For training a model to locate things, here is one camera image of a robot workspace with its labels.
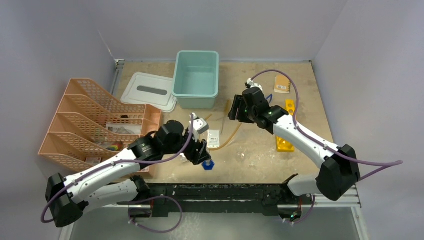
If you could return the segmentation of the graduated cylinder blue base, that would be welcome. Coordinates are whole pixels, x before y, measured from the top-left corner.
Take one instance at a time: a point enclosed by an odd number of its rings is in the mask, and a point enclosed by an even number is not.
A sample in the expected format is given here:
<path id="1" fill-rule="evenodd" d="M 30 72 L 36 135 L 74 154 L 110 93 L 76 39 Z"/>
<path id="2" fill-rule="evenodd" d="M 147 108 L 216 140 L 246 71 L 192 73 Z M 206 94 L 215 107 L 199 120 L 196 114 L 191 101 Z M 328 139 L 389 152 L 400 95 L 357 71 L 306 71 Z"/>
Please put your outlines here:
<path id="1" fill-rule="evenodd" d="M 205 160 L 205 161 L 201 164 L 201 166 L 203 167 L 203 169 L 204 169 L 205 171 L 211 171 L 211 170 L 214 168 L 214 166 L 215 166 L 215 162 L 214 162 L 212 159 L 210 159 L 210 160 Z"/>

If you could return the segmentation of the wire test tube brush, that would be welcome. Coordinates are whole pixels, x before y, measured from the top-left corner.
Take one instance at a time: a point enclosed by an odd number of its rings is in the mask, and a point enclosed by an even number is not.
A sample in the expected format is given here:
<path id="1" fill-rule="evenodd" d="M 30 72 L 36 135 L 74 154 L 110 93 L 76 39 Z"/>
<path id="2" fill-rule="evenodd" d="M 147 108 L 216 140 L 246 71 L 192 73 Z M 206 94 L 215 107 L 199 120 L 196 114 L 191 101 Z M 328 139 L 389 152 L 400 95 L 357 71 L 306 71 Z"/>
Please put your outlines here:
<path id="1" fill-rule="evenodd" d="M 222 123 L 221 123 L 220 135 L 223 134 L 225 121 L 226 121 L 226 118 L 228 117 L 228 112 L 229 112 L 230 106 L 231 106 L 231 100 L 228 99 L 226 101 L 225 108 L 224 108 L 224 111 L 223 111 L 223 118 L 222 118 Z"/>

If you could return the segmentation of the mint green plastic bin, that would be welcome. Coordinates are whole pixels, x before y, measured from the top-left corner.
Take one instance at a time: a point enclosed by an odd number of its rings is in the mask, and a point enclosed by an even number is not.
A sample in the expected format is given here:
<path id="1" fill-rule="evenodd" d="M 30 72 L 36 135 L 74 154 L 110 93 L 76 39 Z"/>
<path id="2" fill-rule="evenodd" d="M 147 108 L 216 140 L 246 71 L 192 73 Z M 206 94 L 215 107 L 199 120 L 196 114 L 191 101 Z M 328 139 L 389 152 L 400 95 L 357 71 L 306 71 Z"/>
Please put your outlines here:
<path id="1" fill-rule="evenodd" d="M 219 94 L 220 56 L 216 51 L 177 53 L 172 95 L 182 109 L 212 109 Z"/>

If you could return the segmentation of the blue rubber band loop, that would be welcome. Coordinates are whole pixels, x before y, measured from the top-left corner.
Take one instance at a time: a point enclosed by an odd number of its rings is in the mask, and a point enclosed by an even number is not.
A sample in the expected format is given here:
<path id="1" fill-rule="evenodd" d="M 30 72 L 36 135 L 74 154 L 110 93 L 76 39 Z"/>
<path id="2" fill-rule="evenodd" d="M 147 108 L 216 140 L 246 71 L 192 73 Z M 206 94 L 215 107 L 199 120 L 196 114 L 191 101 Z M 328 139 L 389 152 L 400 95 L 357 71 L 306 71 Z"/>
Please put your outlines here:
<path id="1" fill-rule="evenodd" d="M 272 94 L 270 94 L 270 95 L 268 95 L 265 99 L 267 100 L 267 102 L 268 102 L 268 103 L 271 103 L 271 102 L 272 102 L 272 100 L 273 100 L 273 95 L 272 95 Z"/>

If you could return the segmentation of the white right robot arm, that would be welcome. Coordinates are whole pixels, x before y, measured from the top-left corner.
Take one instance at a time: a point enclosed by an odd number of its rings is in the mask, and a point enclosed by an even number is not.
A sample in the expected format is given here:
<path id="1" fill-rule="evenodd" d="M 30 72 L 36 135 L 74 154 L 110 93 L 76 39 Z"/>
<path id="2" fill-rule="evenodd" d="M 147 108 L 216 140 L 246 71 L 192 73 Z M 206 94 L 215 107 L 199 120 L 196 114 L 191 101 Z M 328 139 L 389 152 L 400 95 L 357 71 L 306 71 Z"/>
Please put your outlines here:
<path id="1" fill-rule="evenodd" d="M 283 182 L 280 196 L 288 204 L 306 194 L 321 194 L 331 201 L 338 201 L 361 177 L 358 163 L 346 159 L 356 157 L 351 146 L 340 147 L 294 123 L 288 111 L 278 105 L 270 106 L 258 87 L 247 88 L 241 95 L 234 96 L 228 118 L 256 124 L 288 141 L 319 168 L 317 175 L 295 174 Z"/>

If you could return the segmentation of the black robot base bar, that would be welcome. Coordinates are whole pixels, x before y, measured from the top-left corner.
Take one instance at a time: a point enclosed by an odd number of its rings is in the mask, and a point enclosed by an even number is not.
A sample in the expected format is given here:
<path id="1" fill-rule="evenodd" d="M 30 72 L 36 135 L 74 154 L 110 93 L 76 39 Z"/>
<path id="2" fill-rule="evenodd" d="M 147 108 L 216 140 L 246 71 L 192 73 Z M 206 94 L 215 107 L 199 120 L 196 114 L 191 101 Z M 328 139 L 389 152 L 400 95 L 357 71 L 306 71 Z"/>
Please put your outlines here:
<path id="1" fill-rule="evenodd" d="M 170 213 L 262 214 L 296 220 L 302 206 L 313 202 L 308 195 L 295 196 L 286 182 L 280 184 L 146 183 L 133 177 L 136 197 L 128 203 L 146 205 L 152 217 Z"/>

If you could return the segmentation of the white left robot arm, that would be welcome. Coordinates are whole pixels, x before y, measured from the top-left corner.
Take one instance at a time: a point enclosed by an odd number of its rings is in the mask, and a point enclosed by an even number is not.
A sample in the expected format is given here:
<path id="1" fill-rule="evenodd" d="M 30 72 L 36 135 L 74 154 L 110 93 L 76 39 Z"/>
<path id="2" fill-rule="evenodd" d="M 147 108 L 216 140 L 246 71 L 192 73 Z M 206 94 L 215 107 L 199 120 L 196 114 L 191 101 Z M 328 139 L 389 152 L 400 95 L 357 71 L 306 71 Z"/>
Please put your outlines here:
<path id="1" fill-rule="evenodd" d="M 42 211 L 41 222 L 53 222 L 57 228 L 62 228 L 76 222 L 83 214 L 106 205 L 146 203 L 149 191 L 142 177 L 133 176 L 122 183 L 113 181 L 171 161 L 181 154 L 193 165 L 211 160 L 207 141 L 200 139 L 209 128 L 204 118 L 194 114 L 191 114 L 187 128 L 179 121 L 169 120 L 157 131 L 138 138 L 102 163 L 66 177 L 60 173 L 50 176 L 45 193 L 47 205 Z"/>

